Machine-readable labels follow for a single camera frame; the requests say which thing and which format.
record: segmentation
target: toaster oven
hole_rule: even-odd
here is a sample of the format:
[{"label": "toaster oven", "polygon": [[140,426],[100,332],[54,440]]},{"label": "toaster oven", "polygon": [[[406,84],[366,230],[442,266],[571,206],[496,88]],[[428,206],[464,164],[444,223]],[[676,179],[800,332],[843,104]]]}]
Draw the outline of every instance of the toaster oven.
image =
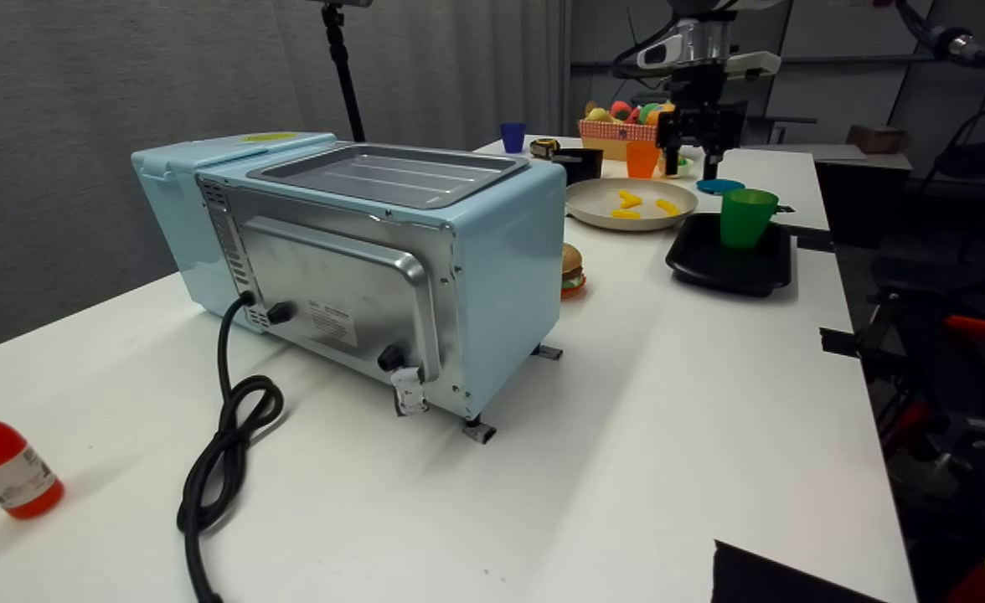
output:
[{"label": "toaster oven", "polygon": [[560,314],[556,164],[331,135],[132,153],[196,305],[476,423]]}]

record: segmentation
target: yellow plate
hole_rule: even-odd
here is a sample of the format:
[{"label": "yellow plate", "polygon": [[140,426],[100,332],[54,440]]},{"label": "yellow plate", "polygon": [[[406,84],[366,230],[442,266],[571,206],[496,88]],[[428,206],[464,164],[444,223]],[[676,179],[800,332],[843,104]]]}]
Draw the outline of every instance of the yellow plate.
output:
[{"label": "yellow plate", "polygon": [[670,182],[595,179],[566,187],[566,216],[604,230],[666,230],[693,211],[696,195]]}]

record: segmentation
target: red bottle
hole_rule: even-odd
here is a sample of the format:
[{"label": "red bottle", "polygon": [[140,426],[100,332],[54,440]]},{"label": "red bottle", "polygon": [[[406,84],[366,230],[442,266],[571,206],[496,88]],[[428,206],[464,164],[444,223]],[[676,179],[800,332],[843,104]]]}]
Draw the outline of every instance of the red bottle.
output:
[{"label": "red bottle", "polygon": [[33,520],[50,513],[62,497],[62,484],[50,472],[42,460],[26,447],[26,440],[0,423],[0,506],[14,520]]}]

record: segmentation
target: green cup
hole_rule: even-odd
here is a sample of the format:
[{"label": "green cup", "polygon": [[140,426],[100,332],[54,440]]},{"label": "green cup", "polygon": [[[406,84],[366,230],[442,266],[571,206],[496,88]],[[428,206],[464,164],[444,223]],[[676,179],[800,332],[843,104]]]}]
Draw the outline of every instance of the green cup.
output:
[{"label": "green cup", "polygon": [[721,208],[721,245],[722,249],[757,249],[761,236],[768,230],[769,217],[779,208],[779,199],[757,187],[738,187],[722,195]]}]

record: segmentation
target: orange cup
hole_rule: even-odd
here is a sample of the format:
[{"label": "orange cup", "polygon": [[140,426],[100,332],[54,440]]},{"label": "orange cup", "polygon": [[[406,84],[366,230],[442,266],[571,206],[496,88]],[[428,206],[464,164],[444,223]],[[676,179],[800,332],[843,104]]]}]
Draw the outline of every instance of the orange cup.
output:
[{"label": "orange cup", "polygon": [[626,174],[628,179],[653,179],[657,172],[657,161],[661,161],[661,149],[648,144],[648,141],[626,141]]}]

